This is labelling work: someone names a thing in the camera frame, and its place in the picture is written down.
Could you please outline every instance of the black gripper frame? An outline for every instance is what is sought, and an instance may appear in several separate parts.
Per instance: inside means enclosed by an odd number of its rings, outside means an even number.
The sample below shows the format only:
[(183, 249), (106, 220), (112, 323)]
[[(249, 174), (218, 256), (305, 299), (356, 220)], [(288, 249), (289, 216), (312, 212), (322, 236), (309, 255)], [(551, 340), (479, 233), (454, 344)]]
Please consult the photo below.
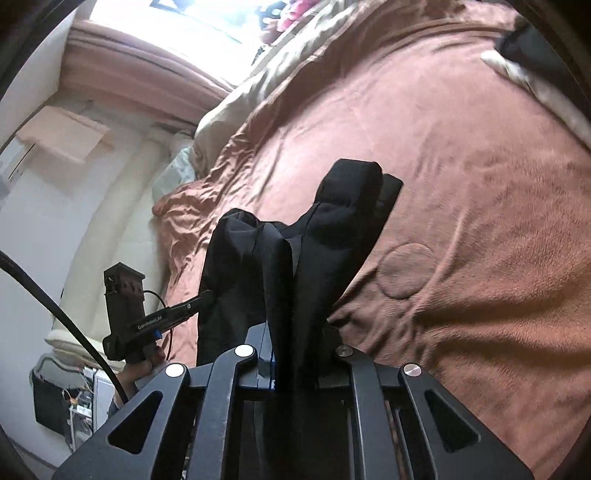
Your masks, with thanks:
[(169, 366), (54, 480), (177, 480), (183, 469), (186, 480), (245, 478), (245, 403), (262, 412), (256, 448), (268, 456), (265, 478), (399, 480), (401, 471), (408, 480), (534, 478), (419, 365), (387, 367), (341, 346), (313, 392), (278, 394), (267, 324), (250, 328), (245, 343), (250, 348), (212, 364)]

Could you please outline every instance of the pillow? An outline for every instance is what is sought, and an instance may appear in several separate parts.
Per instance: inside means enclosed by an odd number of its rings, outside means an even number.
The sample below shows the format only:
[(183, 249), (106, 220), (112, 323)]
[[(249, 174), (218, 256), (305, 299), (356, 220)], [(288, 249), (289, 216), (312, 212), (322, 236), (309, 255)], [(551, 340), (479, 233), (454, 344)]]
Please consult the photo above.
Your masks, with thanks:
[(156, 203), (168, 195), (179, 185), (195, 181), (195, 169), (191, 162), (191, 146), (193, 139), (186, 131), (174, 134), (170, 142), (170, 158), (172, 162), (154, 180), (152, 185), (152, 200)]
[[(372, 0), (362, 2), (365, 5)], [(269, 60), (265, 68), (230, 93), (199, 122), (191, 162), (198, 178), (207, 175), (220, 152), (252, 111), (281, 84), (295, 68), (310, 57), (332, 35), (353, 20), (360, 3), (330, 0), (301, 31)]]

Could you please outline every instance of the person's hand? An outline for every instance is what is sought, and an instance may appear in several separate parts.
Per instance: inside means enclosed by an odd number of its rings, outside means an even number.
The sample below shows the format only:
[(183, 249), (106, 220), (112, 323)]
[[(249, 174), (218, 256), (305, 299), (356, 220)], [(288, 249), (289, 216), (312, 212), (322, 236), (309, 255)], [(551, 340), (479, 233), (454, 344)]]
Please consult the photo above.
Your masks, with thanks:
[[(116, 376), (119, 379), (119, 382), (121, 382), (121, 386), (123, 387), (123, 390), (125, 390), (127, 398), (131, 398), (135, 395), (136, 389), (134, 382), (138, 381), (140, 378), (147, 377), (150, 373), (152, 373), (154, 367), (164, 362), (165, 359), (166, 354), (164, 353), (164, 350), (158, 347), (154, 355), (148, 360), (144, 360), (143, 362), (133, 365), (126, 364), (123, 367), (123, 370)], [(117, 392), (115, 392), (114, 398), (115, 404), (121, 408), (123, 406), (123, 401)]]

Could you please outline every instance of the electronic equipment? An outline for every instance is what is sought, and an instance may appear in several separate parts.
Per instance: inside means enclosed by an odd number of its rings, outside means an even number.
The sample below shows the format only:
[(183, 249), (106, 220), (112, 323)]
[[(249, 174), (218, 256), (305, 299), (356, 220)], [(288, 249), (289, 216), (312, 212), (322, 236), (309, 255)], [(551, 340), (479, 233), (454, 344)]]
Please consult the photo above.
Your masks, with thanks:
[[(105, 272), (118, 357), (142, 357), (159, 329), (212, 299), (207, 291), (189, 307), (185, 302), (138, 319), (130, 312), (142, 313), (134, 303), (141, 301), (142, 279), (122, 264)], [(183, 310), (191, 313), (177, 313)], [(376, 364), (343, 345), (330, 326), (320, 343), (323, 367), (314, 390), (275, 390), (275, 356), (288, 345), (272, 344), (268, 323), (251, 327), (244, 345), (212, 364), (170, 364), (54, 480), (180, 479), (186, 456), (186, 480), (250, 478), (244, 476), (249, 448), (265, 479), (399, 480), (402, 471), (415, 480), (533, 479), (421, 366)]]
[(135, 364), (149, 358), (164, 332), (185, 322), (214, 300), (213, 292), (208, 290), (146, 316), (143, 274), (118, 263), (105, 270), (104, 277), (111, 334), (104, 338), (103, 350), (109, 360)]

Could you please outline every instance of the beige blanket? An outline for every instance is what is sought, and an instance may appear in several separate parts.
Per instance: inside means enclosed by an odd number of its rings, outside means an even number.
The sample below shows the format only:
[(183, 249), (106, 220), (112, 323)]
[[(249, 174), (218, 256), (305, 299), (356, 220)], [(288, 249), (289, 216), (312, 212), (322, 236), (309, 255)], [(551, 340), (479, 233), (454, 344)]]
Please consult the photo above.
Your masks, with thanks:
[(511, 16), (486, 7), (361, 9), (154, 212), (172, 303), (221, 214), (291, 223), (335, 160), (380, 163), (405, 187), (330, 321), (379, 362), (424, 365), (545, 480), (591, 414), (591, 155), (481, 62)]

